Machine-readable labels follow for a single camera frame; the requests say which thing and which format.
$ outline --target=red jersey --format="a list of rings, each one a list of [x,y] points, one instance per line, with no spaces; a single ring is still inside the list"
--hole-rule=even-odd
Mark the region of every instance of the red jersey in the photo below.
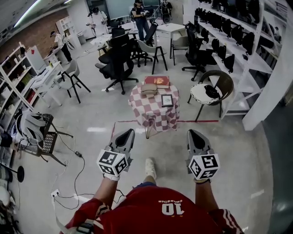
[[[209,213],[181,193],[157,186],[133,189],[114,210],[93,198],[76,211],[67,228],[94,220],[95,234],[241,234],[228,210]]]

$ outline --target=pink and white tablecloth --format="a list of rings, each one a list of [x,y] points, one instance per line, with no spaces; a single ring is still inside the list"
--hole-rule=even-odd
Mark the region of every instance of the pink and white tablecloth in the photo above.
[[[165,132],[168,129],[176,129],[176,122],[179,119],[179,92],[178,89],[170,83],[169,89],[158,89],[158,93],[154,97],[147,98],[141,95],[141,86],[135,86],[129,98],[136,120],[139,125],[145,128],[153,122],[153,128],[157,132]],[[172,94],[172,107],[162,107],[162,94]]]

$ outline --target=ceiling light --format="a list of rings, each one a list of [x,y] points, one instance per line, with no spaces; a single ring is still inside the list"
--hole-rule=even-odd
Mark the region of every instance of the ceiling light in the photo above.
[[[21,21],[29,14],[29,12],[42,0],[36,0],[34,4],[31,5],[31,7],[23,14],[23,16],[17,21],[14,27],[18,26]]]
[[[64,4],[71,2],[72,0],[67,0]]]

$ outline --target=person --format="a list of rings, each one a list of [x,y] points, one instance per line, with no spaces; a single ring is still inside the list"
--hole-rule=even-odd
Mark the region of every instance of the person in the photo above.
[[[67,38],[61,36],[59,33],[56,33],[55,31],[52,31],[51,32],[51,36],[50,37],[54,37],[55,36],[55,43],[58,44],[58,47],[61,47],[61,51],[63,52],[63,54],[65,55],[66,59],[67,59],[67,63],[70,63],[72,61],[72,58],[71,58],[71,54],[68,50],[68,47],[67,47]]]
[[[67,228],[85,227],[92,221],[94,234],[243,234],[228,210],[219,209],[209,179],[195,181],[195,204],[181,193],[156,185],[151,158],[146,160],[146,178],[111,210],[119,177],[105,174],[93,199],[75,212]]]
[[[150,30],[147,19],[146,19],[146,12],[142,6],[142,0],[136,0],[134,3],[134,7],[131,9],[133,17],[136,21],[136,26],[138,29],[138,36],[141,41],[144,41],[143,29],[145,30],[146,34]]]
[[[96,25],[95,31],[97,35],[108,33],[107,21],[108,18],[103,11],[100,11],[98,7],[94,7],[93,10],[93,21]]]

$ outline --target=white shoe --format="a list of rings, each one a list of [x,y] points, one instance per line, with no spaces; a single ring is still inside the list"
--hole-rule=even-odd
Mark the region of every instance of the white shoe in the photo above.
[[[151,158],[146,159],[146,175],[151,175],[154,179],[157,178],[155,164]]]

